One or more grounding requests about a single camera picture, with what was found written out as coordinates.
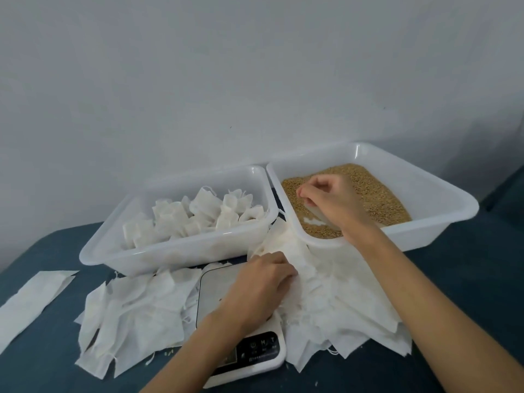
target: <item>blue table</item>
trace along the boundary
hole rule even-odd
[[[524,173],[520,178],[524,182]],[[490,212],[481,211],[470,221],[451,225],[433,244],[407,255],[524,364],[524,221],[514,217],[519,212],[524,215],[524,204],[511,200],[516,198],[510,193],[511,187],[499,193],[498,198],[489,198],[486,208]],[[504,205],[506,198],[510,199],[506,201],[509,210]],[[524,198],[523,193],[517,198]],[[498,213],[496,204],[501,204]],[[99,226],[56,231],[36,242],[0,275],[3,304],[40,270],[80,271],[0,355],[0,392],[136,392],[170,358],[157,353],[149,366],[141,362],[116,379],[112,376],[113,367],[104,380],[98,380],[75,366],[79,326],[73,320],[82,312],[86,295],[114,275],[106,266],[84,266],[78,260],[80,250]],[[346,360],[319,352],[301,374],[284,364],[278,370],[209,391],[443,390],[416,346],[413,354],[404,358],[368,341]]]

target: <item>scale platform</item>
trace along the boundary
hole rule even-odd
[[[196,326],[215,310],[236,280],[242,264],[209,270],[200,279]],[[274,370],[285,360],[285,341],[279,317],[272,315],[258,330],[240,341],[216,368],[204,388]]]

